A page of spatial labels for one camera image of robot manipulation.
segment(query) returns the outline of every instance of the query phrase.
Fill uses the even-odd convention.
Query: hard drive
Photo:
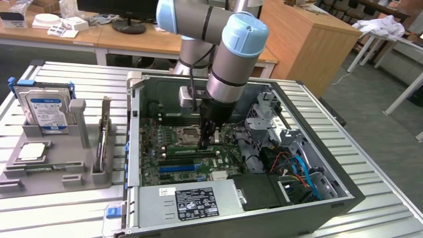
[[[33,80],[9,81],[26,117],[26,125],[38,125],[43,134],[66,134],[68,125],[76,124],[69,112],[73,84],[39,83]]]

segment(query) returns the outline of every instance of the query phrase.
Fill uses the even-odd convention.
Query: gray floor
[[[353,57],[346,57],[333,82],[346,74]],[[404,87],[366,64],[328,87],[322,98],[346,121],[345,130],[423,211],[423,143],[414,140],[423,131],[423,108],[405,100],[390,116],[381,112],[402,91]]]
[[[346,73],[353,57],[348,56],[333,81]],[[94,64],[92,53],[0,45],[0,101],[7,94],[7,77],[18,78],[31,59]],[[381,113],[402,90],[385,74],[365,65],[340,84],[329,86],[322,98],[346,121],[345,129],[370,158],[423,210],[423,144],[414,140],[423,131],[423,108],[405,101],[389,117]]]

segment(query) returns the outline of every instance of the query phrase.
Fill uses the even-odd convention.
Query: wooden cabinet
[[[336,17],[288,6],[282,0],[264,1],[260,20],[270,30],[266,48],[278,59],[270,78],[301,81],[320,97],[360,31]]]

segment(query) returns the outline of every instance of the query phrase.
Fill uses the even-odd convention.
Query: yellow wire
[[[297,177],[294,177],[293,175],[288,175],[288,176],[292,177],[292,178],[294,178],[294,179],[298,181]]]

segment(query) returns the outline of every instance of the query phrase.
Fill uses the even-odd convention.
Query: monitor stand
[[[126,21],[120,20],[112,22],[112,27],[116,31],[130,35],[141,34],[145,32],[145,26],[140,22],[130,21],[129,17]]]

